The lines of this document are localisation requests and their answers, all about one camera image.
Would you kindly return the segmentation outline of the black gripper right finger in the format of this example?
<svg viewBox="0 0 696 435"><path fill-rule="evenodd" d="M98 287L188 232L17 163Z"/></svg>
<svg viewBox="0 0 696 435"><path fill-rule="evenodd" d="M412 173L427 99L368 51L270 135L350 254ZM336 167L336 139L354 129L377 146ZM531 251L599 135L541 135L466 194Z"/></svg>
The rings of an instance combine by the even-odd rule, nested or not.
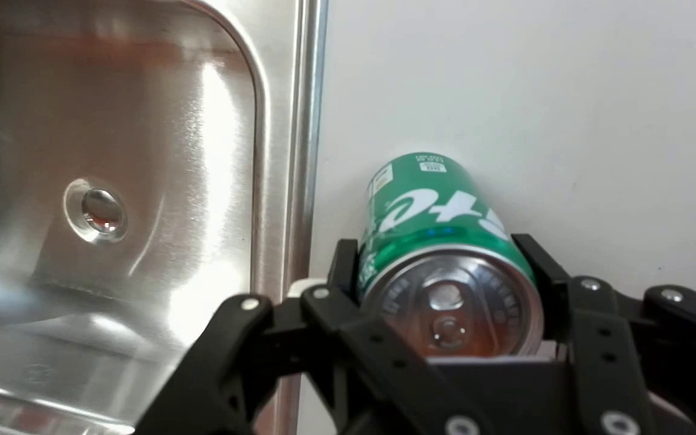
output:
<svg viewBox="0 0 696 435"><path fill-rule="evenodd" d="M536 275L577 429L696 435L696 290L661 283L628 298L597 275L571 275L531 235L512 242Z"/></svg>

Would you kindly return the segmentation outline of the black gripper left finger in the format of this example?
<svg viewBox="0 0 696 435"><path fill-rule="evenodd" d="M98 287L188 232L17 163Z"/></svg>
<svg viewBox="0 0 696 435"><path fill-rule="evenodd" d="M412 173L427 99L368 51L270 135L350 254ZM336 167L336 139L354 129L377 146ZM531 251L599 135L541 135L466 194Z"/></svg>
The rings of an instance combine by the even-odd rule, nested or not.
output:
<svg viewBox="0 0 696 435"><path fill-rule="evenodd" d="M322 285L221 304L134 435L256 435L282 378L305 374L339 435L478 435L466 400L385 322L363 315L357 242L340 239Z"/></svg>

